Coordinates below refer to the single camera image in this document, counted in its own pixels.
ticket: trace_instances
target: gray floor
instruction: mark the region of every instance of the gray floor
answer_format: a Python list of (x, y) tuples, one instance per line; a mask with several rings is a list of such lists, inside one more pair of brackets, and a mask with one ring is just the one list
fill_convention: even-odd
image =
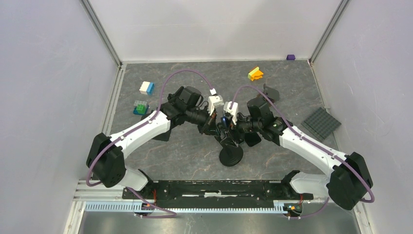
[[(248, 72), (259, 66), (264, 72), (260, 80), (250, 81)], [(300, 123), (321, 107), (320, 95), (306, 61), (234, 61), (194, 63), (128, 64), (123, 79), (111, 133), (119, 132), (140, 120), (132, 113), (135, 100), (148, 101), (155, 109), (161, 86), (172, 72), (190, 68), (204, 73), (225, 101), (232, 99), (238, 87), (253, 84), (259, 88), (266, 83), (280, 92), (276, 103), (288, 120), (308, 133)], [(139, 93), (143, 81), (154, 82), (152, 96)], [(192, 73), (176, 75), (166, 85), (164, 96), (180, 86), (190, 85), (207, 97), (208, 86)], [(248, 114), (246, 102), (256, 96), (252, 89), (243, 90), (237, 98), (239, 110)], [(330, 136), (324, 144), (336, 148)], [(218, 159), (221, 146), (212, 136), (202, 136), (196, 126), (186, 123), (173, 129), (169, 142), (151, 140), (133, 152), (126, 161), (132, 168), (141, 169), (152, 179), (281, 179), (291, 170), (318, 173), (314, 165), (297, 154), (263, 140), (249, 148), (243, 145), (244, 157), (234, 167), (223, 166)]]
[[(320, 204), (305, 204), (304, 214)], [(316, 216), (290, 220), (281, 214), (178, 214), (169, 219), (140, 219), (131, 213), (86, 212), (80, 234), (359, 234), (354, 212), (329, 204)]]

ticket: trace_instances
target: black disc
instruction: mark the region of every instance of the black disc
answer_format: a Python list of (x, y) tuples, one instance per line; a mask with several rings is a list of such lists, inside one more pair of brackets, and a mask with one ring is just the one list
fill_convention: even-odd
[(224, 146), (220, 152), (220, 162), (227, 167), (237, 165), (243, 159), (244, 151), (241, 147)]

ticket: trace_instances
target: purple cable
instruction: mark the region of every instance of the purple cable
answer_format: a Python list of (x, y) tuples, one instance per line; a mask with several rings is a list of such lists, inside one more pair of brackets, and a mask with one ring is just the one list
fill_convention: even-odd
[[(136, 130), (142, 128), (143, 126), (145, 126), (145, 125), (147, 125), (147, 124), (149, 124), (149, 121), (152, 121), (153, 119), (155, 119), (155, 118), (158, 116), (158, 114), (159, 114), (159, 112), (160, 112), (160, 109), (161, 109), (162, 95), (163, 95), (163, 93), (164, 93), (165, 85), (166, 85), (166, 83), (168, 82), (168, 80), (172, 78), (172, 76), (174, 76), (174, 75), (176, 75), (176, 74), (178, 74), (178, 73), (180, 73), (180, 72), (193, 72), (193, 73), (198, 74), (198, 75), (201, 76), (201, 77), (205, 80), (205, 82), (208, 84), (209, 89), (213, 89), (213, 87), (212, 87), (212, 85), (211, 85), (211, 82), (209, 82), (209, 80), (208, 80), (203, 74), (201, 74), (201, 73), (198, 72), (198, 71), (190, 70), (190, 69), (183, 69), (183, 70), (178, 70), (178, 71), (170, 74), (170, 75), (168, 76), (168, 78), (165, 80), (164, 84), (162, 85), (161, 95), (160, 95), (160, 97), (159, 97), (159, 104), (158, 104), (158, 108), (156, 109), (155, 114), (154, 114), (148, 121), (146, 121), (146, 122), (142, 123), (141, 125), (138, 125), (138, 126), (132, 128), (132, 129), (130, 129), (130, 130), (127, 131), (123, 136), (118, 137), (117, 139), (115, 139), (114, 141), (112, 141), (109, 145), (107, 145), (105, 148), (103, 148), (103, 150), (100, 151), (99, 154), (96, 156), (96, 158), (93, 160), (93, 162), (91, 163), (91, 165), (90, 165), (90, 167), (89, 167), (88, 174), (87, 174), (87, 177), (86, 177), (86, 178), (87, 178), (86, 184), (87, 184), (89, 187), (93, 187), (93, 186), (96, 186), (96, 185), (102, 183), (101, 181), (99, 181), (99, 182), (96, 182), (96, 183), (94, 183), (94, 184), (91, 184), (91, 183), (90, 183), (90, 178), (92, 177), (93, 168), (95, 167), (95, 165), (96, 165), (96, 163), (99, 161), (99, 159), (103, 156), (103, 154), (104, 154), (110, 147), (112, 147), (112, 146), (115, 145), (117, 142), (119, 142), (119, 141), (122, 139), (122, 137), (127, 137), (128, 135), (130, 135), (131, 133), (135, 132)], [(133, 189), (132, 189), (131, 191), (132, 191), (133, 194), (135, 194), (139, 199), (142, 200), (142, 197), (141, 197), (137, 192), (135, 192)], [(165, 210), (165, 209), (163, 209), (163, 208), (157, 207), (157, 206), (155, 206), (155, 205), (153, 205), (153, 207), (154, 207), (154, 208), (157, 208), (157, 209), (160, 209), (160, 210), (162, 210), (162, 211), (168, 212), (168, 213), (172, 212), (172, 211), (167, 211), (167, 210)], [(160, 216), (159, 218), (169, 218), (169, 217), (173, 217), (173, 216), (165, 215), (165, 216)]]
[(160, 215), (160, 216), (141, 216), (142, 218), (173, 218), (176, 216), (176, 213), (173, 211), (169, 211), (167, 209), (161, 208), (159, 206), (156, 206), (148, 201), (146, 201), (139, 193), (137, 193), (133, 188), (130, 187), (126, 187), (127, 189), (129, 189), (135, 196), (137, 196), (140, 200), (142, 200), (143, 202), (145, 202), (146, 204), (148, 204), (149, 206), (161, 210), (161, 211), (165, 211), (166, 213), (169, 213), (170, 215)]
[(330, 198), (328, 197), (326, 199), (326, 201), (324, 202), (323, 206), (318, 211), (316, 211), (312, 214), (306, 214), (306, 215), (299, 216), (299, 217), (289, 217), (289, 219), (302, 219), (302, 218), (309, 218), (311, 216), (317, 215), (318, 213), (320, 213), (321, 211), (323, 211), (327, 207), (327, 204), (328, 204), (329, 200), (330, 200)]
[(263, 92), (261, 92), (261, 90), (259, 90), (257, 87), (252, 86), (252, 85), (244, 85), (244, 86), (241, 86), (240, 88), (238, 88), (238, 90), (235, 92), (234, 98), (232, 99), (231, 105), (229, 106), (230, 109), (232, 109), (232, 105), (234, 104), (235, 99), (237, 98), (237, 95), (238, 95), (239, 91), (240, 91), (241, 89), (243, 89), (243, 88), (253, 88), (253, 89), (257, 90), (258, 93), (260, 93), (260, 94), (271, 104), (271, 106), (275, 109), (275, 111), (277, 111), (278, 114), (280, 114), (280, 117), (283, 119), (284, 123), (287, 125), (287, 127), (288, 127), (296, 136), (298, 136), (300, 139), (303, 139), (303, 140), (307, 141), (308, 143), (310, 143), (310, 144), (313, 145), (314, 147), (322, 150), (322, 151), (325, 152), (326, 154), (334, 157), (334, 158), (337, 159), (339, 162), (341, 162), (344, 166), (346, 166), (346, 167), (357, 177), (357, 179), (360, 180), (361, 184), (364, 186), (364, 188), (367, 190), (367, 192), (368, 192), (369, 195), (370, 195), (370, 200), (362, 199), (361, 201), (362, 201), (362, 202), (367, 202), (367, 203), (373, 203), (373, 202), (374, 202), (375, 197), (374, 197), (374, 194), (373, 194), (372, 190), (371, 190), (370, 187), (367, 185), (367, 183), (364, 181), (364, 179), (360, 176), (360, 174), (357, 173), (357, 171), (354, 170), (353, 167), (351, 167), (347, 162), (345, 162), (343, 159), (339, 158), (337, 155), (335, 156), (335, 155), (333, 154), (333, 152), (330, 152), (329, 150), (327, 150), (327, 149), (325, 149), (324, 147), (318, 145), (317, 143), (311, 141), (310, 139), (308, 139), (308, 138), (306, 138), (306, 137), (304, 137), (304, 136), (301, 136), (300, 133), (298, 133), (296, 130), (294, 130), (293, 127), (291, 127), (291, 125), (288, 123), (288, 121), (287, 121), (287, 119), (285, 118), (285, 116), (281, 113), (281, 111), (278, 110), (278, 108), (275, 106), (275, 104), (272, 103), (271, 100), (270, 100)]

